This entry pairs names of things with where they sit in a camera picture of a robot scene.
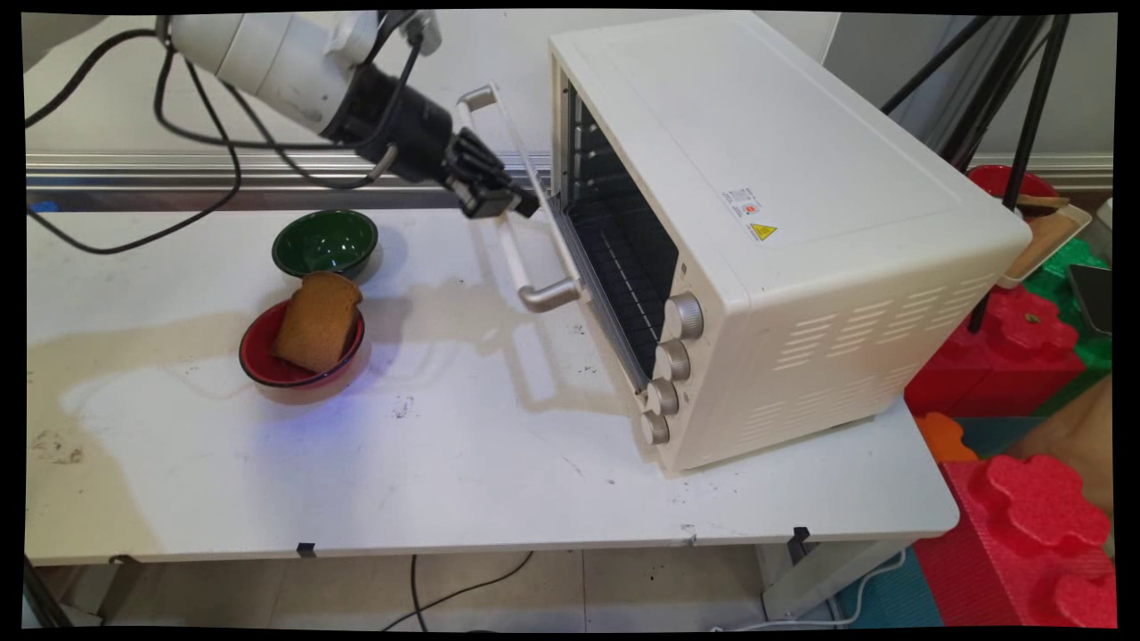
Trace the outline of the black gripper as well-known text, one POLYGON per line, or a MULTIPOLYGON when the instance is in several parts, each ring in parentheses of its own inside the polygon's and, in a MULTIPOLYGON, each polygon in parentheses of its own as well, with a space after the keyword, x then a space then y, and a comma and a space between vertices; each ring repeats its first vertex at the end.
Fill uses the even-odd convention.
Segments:
POLYGON ((355 68, 321 138, 341 143, 374 167, 382 163, 388 151, 394 151, 384 171, 407 182, 431 180, 447 186, 469 219, 495 218, 510 211, 529 218, 539 206, 537 195, 510 178, 500 159, 477 133, 469 129, 453 133, 448 109, 378 68, 355 68))

